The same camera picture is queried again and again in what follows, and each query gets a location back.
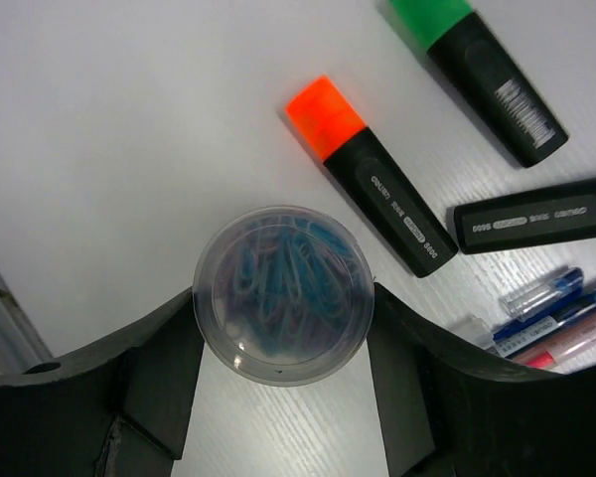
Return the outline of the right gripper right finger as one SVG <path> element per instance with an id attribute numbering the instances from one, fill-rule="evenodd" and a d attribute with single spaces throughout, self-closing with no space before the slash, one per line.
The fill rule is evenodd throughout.
<path id="1" fill-rule="evenodd" d="M 368 334 L 392 476 L 596 476 L 596 365 L 567 374 L 498 358 L 382 285 Z"/>

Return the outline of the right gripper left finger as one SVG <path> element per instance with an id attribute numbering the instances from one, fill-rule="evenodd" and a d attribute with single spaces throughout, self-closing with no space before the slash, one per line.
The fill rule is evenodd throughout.
<path id="1" fill-rule="evenodd" d="M 87 346 L 0 375 L 0 476 L 170 475 L 203 348 L 185 290 Z"/>

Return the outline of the orange highlighter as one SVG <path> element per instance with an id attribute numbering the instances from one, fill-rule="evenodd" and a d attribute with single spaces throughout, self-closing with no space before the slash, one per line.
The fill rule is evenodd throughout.
<path id="1" fill-rule="evenodd" d="M 426 277 L 458 246 L 376 135 L 326 76 L 285 106 L 293 128 L 417 277 Z"/>

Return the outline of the paperclip jar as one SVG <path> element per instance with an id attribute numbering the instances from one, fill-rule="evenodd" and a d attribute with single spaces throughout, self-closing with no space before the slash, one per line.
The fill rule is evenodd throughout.
<path id="1" fill-rule="evenodd" d="M 321 381 L 366 340 L 373 275 L 352 234 L 302 207 L 254 210 L 206 245 L 192 286 L 198 328 L 235 373 L 273 387 Z"/>

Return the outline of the purple highlighter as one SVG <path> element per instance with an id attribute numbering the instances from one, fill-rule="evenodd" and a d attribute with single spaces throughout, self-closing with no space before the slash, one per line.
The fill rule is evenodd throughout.
<path id="1" fill-rule="evenodd" d="M 453 217 L 466 254 L 596 239 L 596 178 L 460 205 Z"/>

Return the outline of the green highlighter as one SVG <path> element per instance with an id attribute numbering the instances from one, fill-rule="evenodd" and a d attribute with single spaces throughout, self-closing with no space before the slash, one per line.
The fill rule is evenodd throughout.
<path id="1" fill-rule="evenodd" d="M 467 1 L 393 1 L 426 55 L 525 168 L 569 135 L 515 60 Z"/>

